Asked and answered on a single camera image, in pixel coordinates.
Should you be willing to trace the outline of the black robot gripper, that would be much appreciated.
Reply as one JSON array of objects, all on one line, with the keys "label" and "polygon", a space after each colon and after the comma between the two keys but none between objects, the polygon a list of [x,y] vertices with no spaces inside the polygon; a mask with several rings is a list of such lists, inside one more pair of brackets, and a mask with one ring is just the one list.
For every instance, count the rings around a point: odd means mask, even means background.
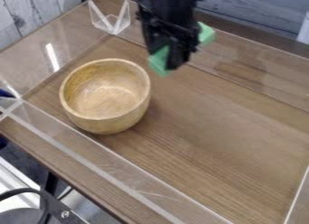
[{"label": "black robot gripper", "polygon": [[165,45],[167,70],[185,63],[191,54],[191,36],[197,33],[193,7],[200,0],[136,0],[136,18],[141,22],[141,35],[148,54]]}]

